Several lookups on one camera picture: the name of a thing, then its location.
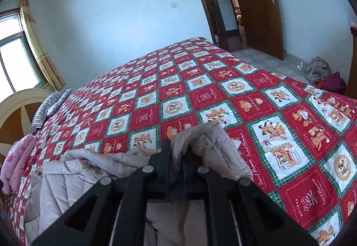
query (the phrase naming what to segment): red checkered bed sheet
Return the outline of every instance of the red checkered bed sheet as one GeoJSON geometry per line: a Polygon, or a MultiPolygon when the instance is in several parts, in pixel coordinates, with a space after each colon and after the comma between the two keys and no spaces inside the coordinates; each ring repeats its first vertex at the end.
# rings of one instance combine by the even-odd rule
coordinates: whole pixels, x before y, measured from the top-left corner
{"type": "Polygon", "coordinates": [[[270,198],[321,245],[356,204],[355,100],[245,64],[204,38],[157,50],[70,95],[38,133],[6,209],[21,242],[31,171],[67,150],[102,154],[160,146],[219,122],[270,198]]]}

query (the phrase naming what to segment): curtain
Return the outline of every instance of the curtain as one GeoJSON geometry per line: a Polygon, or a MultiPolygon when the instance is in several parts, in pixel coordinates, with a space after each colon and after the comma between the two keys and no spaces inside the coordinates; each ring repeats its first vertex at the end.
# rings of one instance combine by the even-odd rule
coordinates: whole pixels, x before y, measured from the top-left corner
{"type": "Polygon", "coordinates": [[[51,58],[36,37],[35,20],[31,15],[29,0],[20,0],[20,19],[31,51],[42,73],[54,89],[60,90],[66,83],[59,76],[51,58]]]}

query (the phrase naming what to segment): brown wooden door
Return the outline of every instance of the brown wooden door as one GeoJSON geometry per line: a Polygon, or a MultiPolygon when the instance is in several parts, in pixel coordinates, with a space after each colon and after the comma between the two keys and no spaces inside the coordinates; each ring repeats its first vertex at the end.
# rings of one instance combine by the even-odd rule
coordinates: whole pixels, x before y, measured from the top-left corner
{"type": "Polygon", "coordinates": [[[208,14],[211,19],[211,24],[215,35],[220,35],[226,30],[224,28],[223,17],[220,6],[217,0],[205,0],[208,14]]]}
{"type": "Polygon", "coordinates": [[[278,0],[238,0],[247,45],[284,59],[283,31],[278,0]]]}

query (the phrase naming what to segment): headboard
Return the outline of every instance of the headboard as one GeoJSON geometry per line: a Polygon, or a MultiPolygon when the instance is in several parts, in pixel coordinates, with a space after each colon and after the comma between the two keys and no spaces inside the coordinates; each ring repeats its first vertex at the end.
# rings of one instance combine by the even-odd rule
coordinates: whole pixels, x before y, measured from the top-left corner
{"type": "Polygon", "coordinates": [[[12,144],[29,134],[33,116],[50,93],[45,89],[27,89],[0,103],[0,166],[12,144]]]}

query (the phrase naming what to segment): silver screw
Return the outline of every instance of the silver screw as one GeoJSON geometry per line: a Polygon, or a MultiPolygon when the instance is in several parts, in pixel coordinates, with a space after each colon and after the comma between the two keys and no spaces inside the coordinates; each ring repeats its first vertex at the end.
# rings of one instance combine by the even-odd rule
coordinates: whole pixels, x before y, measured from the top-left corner
{"type": "Polygon", "coordinates": [[[152,167],[151,165],[146,165],[142,168],[142,171],[146,174],[149,174],[154,171],[154,167],[152,167]]]}
{"type": "Polygon", "coordinates": [[[103,185],[103,186],[107,186],[111,183],[111,178],[108,177],[108,176],[105,176],[103,178],[100,179],[100,183],[103,185]]]}
{"type": "Polygon", "coordinates": [[[199,171],[200,174],[206,174],[206,173],[208,173],[210,171],[210,169],[205,167],[205,166],[200,166],[198,168],[198,171],[199,171]]]}
{"type": "Polygon", "coordinates": [[[242,186],[249,186],[251,184],[251,180],[249,178],[241,178],[239,180],[239,183],[242,185],[242,186]]]}

